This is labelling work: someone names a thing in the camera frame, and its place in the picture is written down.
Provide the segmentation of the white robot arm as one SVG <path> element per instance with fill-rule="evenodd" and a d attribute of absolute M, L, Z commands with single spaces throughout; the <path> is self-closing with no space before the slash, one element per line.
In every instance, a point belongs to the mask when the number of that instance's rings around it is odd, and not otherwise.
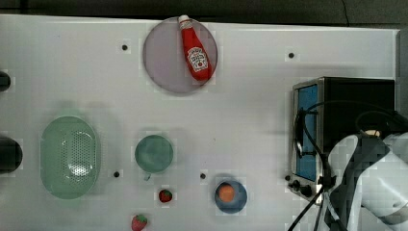
<path fill-rule="evenodd" d="M 319 231 L 358 231 L 368 210 L 392 231 L 407 231 L 407 135 L 351 135 L 329 154 L 335 186 L 323 196 Z"/>

